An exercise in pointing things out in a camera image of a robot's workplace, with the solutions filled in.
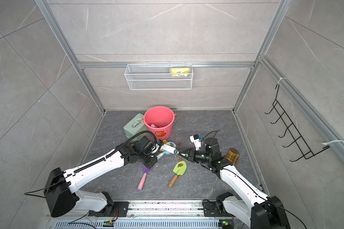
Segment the blue toy trowel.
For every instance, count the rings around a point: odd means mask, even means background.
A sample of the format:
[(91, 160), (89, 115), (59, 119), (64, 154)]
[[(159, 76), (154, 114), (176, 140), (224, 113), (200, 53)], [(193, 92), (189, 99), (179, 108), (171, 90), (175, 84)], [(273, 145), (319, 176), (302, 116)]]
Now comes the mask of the blue toy trowel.
[(164, 156), (164, 155), (169, 155), (169, 154), (171, 154), (171, 152), (169, 152), (169, 151), (167, 151), (167, 150), (165, 150), (165, 149), (161, 149), (161, 150), (160, 150), (160, 153), (156, 156), (156, 158), (157, 158), (157, 159), (160, 159), (162, 156)]

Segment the white cleaning brush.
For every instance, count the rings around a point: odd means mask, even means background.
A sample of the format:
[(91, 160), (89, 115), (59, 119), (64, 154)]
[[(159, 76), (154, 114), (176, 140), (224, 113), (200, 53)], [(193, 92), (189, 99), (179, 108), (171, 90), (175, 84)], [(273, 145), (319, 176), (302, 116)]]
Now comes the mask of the white cleaning brush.
[(161, 147), (161, 149), (165, 149), (165, 150), (171, 152), (171, 154), (178, 154), (179, 153), (179, 151), (177, 150), (177, 145), (176, 144), (175, 144), (175, 147), (171, 147), (169, 145), (164, 144)]

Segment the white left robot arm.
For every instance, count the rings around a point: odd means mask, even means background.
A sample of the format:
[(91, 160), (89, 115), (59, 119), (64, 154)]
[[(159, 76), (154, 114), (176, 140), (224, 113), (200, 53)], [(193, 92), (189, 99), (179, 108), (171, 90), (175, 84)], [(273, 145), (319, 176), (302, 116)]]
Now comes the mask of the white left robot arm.
[(127, 164), (142, 162), (150, 169), (157, 162), (156, 154), (163, 141), (153, 136), (143, 136), (135, 141), (131, 137), (105, 155), (73, 169), (56, 168), (49, 173), (41, 190), (53, 218), (64, 216), (72, 210), (85, 210), (95, 216), (110, 216), (116, 212), (110, 194), (103, 191), (92, 193), (81, 188), (98, 177)]

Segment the green trowel wooden handle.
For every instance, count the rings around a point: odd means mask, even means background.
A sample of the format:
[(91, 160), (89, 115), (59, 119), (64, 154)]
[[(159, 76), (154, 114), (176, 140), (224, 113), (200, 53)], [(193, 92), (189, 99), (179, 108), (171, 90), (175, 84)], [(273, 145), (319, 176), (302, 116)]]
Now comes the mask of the green trowel wooden handle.
[(174, 172), (175, 175), (172, 178), (172, 180), (170, 181), (170, 183), (168, 184), (169, 188), (172, 188), (174, 186), (174, 184), (177, 181), (177, 179), (185, 173), (186, 169), (187, 169), (187, 164), (186, 164), (185, 161), (179, 161), (175, 165), (175, 167), (173, 169), (173, 172)]

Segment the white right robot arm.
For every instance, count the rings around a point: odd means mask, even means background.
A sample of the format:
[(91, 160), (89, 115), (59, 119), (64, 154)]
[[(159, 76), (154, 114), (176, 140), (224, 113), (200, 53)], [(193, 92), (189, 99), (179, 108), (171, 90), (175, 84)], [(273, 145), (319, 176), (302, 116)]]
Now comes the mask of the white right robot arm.
[(193, 148), (175, 150), (174, 153), (190, 162), (201, 164), (235, 192), (217, 197), (219, 214), (233, 215), (251, 229), (290, 228), (287, 217), (290, 211), (284, 208), (276, 196), (268, 196), (244, 178), (234, 164), (222, 156), (215, 137), (200, 138), (199, 135), (193, 135), (191, 141), (195, 145)]

